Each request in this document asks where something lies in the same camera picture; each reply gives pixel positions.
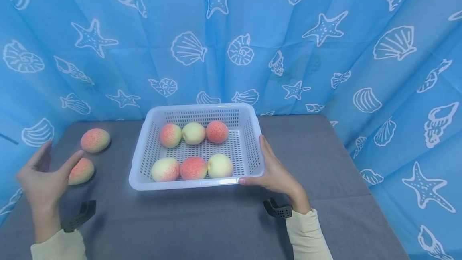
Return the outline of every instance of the gray tablecloth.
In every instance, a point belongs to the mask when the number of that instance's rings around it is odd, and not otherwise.
[[[408,260],[327,118],[267,116],[259,122],[276,156],[306,188],[334,259]],[[76,123],[53,148],[56,169],[79,150],[88,129],[101,127],[112,136],[106,151],[88,156],[96,168],[92,180],[70,187],[61,201],[62,216],[71,217],[81,202],[97,200],[97,213],[81,228],[89,260],[293,258],[284,221],[262,205],[274,195],[259,187],[133,190],[128,173],[141,126]],[[22,197],[0,228],[0,259],[30,259],[33,241]]]

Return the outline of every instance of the white plastic basket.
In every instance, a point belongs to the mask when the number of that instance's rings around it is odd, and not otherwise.
[[[229,129],[228,139],[222,144],[213,144],[205,139],[199,145],[187,145],[182,140],[175,148],[165,148],[159,142],[160,129],[167,123],[183,128],[187,123],[198,122],[206,127],[213,120],[222,121]],[[246,103],[152,108],[146,115],[138,138],[128,181],[133,189],[146,191],[230,185],[237,184],[243,176],[261,176],[265,165],[259,145],[260,135],[255,110]],[[199,156],[207,162],[209,157],[217,153],[225,154],[233,162],[231,177],[211,179],[207,175],[202,180],[152,180],[151,167],[158,159],[174,157],[181,164],[190,156]]]

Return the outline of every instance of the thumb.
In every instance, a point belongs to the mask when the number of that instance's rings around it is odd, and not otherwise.
[[[74,168],[77,163],[79,162],[80,159],[84,156],[85,152],[80,150],[76,153],[74,153],[58,170],[59,172],[63,173],[66,175],[66,177],[69,177],[69,174],[72,171],[72,168]]]

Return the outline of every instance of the blue backdrop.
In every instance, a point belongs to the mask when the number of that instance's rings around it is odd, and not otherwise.
[[[462,258],[462,0],[0,0],[0,223],[75,121],[323,113],[412,259]]]

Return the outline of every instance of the cream sleeve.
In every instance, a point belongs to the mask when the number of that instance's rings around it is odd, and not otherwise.
[[[86,260],[85,245],[79,230],[60,230],[50,239],[30,247],[33,260]]]
[[[286,226],[294,248],[294,260],[332,260],[315,209],[306,215],[292,211]]]

